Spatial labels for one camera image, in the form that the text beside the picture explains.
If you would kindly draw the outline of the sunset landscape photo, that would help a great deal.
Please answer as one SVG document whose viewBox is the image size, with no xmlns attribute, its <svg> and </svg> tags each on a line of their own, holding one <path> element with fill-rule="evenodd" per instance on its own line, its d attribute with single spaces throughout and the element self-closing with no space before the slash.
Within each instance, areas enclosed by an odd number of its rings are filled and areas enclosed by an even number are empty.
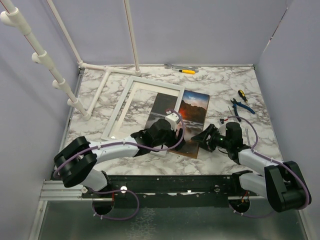
<svg viewBox="0 0 320 240">
<path fill-rule="evenodd" d="M 145 127 L 149 128 L 158 119 L 163 119 L 165 117 L 165 110 L 173 108 L 176 101 L 176 96 L 158 93 Z M 178 112 L 185 124 L 184 140 L 186 143 L 179 151 L 173 150 L 173 153 L 193 159 L 198 157 L 199 145 L 191 140 L 191 138 L 204 130 L 209 101 L 210 96 L 208 94 L 188 90 L 184 91 Z"/>
</svg>

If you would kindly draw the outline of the white picture frame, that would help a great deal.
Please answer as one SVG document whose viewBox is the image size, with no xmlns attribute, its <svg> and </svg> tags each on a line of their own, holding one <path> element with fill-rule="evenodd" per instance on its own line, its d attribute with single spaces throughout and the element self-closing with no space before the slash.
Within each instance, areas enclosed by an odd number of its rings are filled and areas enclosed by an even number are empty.
<svg viewBox="0 0 320 240">
<path fill-rule="evenodd" d="M 158 94 L 172 97 L 171 107 L 178 111 L 184 91 L 185 87 L 178 84 L 162 82 L 159 79 L 130 76 L 112 111 L 101 139 L 125 138 L 130 133 L 144 128 Z"/>
</svg>

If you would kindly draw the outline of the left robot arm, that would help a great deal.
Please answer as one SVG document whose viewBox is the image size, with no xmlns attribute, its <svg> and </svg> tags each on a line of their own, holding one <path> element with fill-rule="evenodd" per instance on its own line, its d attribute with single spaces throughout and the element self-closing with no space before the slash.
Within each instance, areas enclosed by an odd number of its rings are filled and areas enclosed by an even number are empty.
<svg viewBox="0 0 320 240">
<path fill-rule="evenodd" d="M 111 186 L 106 174 L 94 169 L 96 164 L 150 152 L 179 150 L 185 144 L 185 130 L 184 126 L 177 129 L 176 121 L 161 118 L 151 127 L 122 139 L 93 142 L 85 136 L 77 137 L 54 157 L 53 176 L 62 180 L 66 188 L 84 185 L 92 188 L 97 196 L 106 197 Z"/>
</svg>

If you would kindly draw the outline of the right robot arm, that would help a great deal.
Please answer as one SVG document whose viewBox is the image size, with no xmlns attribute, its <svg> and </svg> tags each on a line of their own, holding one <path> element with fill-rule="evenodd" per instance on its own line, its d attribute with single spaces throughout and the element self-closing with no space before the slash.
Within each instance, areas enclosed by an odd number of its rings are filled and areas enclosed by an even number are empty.
<svg viewBox="0 0 320 240">
<path fill-rule="evenodd" d="M 222 134 L 210 124 L 191 139 L 207 152 L 222 148 L 236 164 L 248 167 L 248 170 L 232 174 L 229 189 L 234 195 L 253 192 L 267 199 L 278 213 L 304 209 L 311 203 L 310 191 L 296 162 L 268 159 L 252 150 L 244 144 L 242 128 L 237 122 L 228 122 L 224 128 L 225 133 Z"/>
</svg>

